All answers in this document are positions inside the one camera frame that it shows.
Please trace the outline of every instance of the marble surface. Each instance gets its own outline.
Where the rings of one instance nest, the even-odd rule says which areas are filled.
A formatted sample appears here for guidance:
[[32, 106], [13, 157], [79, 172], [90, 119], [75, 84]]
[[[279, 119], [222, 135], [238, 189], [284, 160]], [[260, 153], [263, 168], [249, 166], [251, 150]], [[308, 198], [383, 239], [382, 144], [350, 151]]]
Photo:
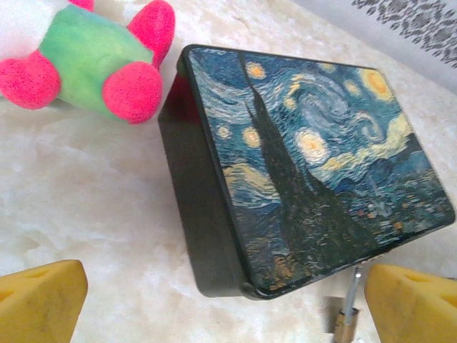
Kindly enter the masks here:
[[[99, 0], [96, 12], [127, 24], [145, 3]], [[376, 66], [456, 203], [455, 94], [289, 0], [170, 3], [165, 92], [190, 43]], [[270, 302], [199, 294], [156, 119], [129, 126], [58, 102], [27, 111], [0, 99], [0, 132], [0, 275], [80, 259], [89, 293], [72, 342], [331, 342], [326, 302], [344, 297], [350, 271]], [[456, 242], [453, 225], [376, 262], [457, 277]], [[355, 342], [379, 343], [363, 287], [356, 306]]]

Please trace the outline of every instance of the green plush fabric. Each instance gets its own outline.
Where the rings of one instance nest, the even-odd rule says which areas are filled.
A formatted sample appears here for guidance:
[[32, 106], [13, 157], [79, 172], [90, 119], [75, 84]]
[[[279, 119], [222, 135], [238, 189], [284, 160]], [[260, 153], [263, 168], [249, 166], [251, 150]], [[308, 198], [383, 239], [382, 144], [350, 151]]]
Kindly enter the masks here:
[[61, 77], [58, 98], [111, 117], [101, 96], [105, 80], [130, 62], [151, 63], [154, 56], [126, 27], [74, 5], [57, 13], [39, 50]]

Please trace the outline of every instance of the pink felt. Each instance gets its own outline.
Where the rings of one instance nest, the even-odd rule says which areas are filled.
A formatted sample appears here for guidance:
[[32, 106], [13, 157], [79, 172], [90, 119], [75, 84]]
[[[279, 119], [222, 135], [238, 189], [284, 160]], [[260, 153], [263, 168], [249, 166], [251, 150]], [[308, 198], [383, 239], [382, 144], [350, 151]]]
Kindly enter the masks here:
[[127, 29], [154, 52], [153, 65], [158, 69], [173, 41], [174, 10], [164, 0], [153, 0], [132, 19]]
[[25, 59], [0, 61], [0, 92], [13, 104], [40, 109], [60, 92], [59, 73], [37, 50]]
[[69, 0], [73, 5], [86, 9], [87, 11], [94, 11], [94, 0]]
[[159, 107], [162, 79], [151, 64], [133, 62], [105, 81], [102, 94], [113, 114], [130, 124], [140, 124], [149, 120]]

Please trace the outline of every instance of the patterned fabric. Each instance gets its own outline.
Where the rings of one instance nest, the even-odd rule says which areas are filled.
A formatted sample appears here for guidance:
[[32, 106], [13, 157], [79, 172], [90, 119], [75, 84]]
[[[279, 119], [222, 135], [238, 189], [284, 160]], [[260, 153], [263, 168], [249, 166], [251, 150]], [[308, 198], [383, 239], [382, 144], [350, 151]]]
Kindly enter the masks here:
[[353, 0], [352, 5], [457, 69], [457, 15], [441, 0]]

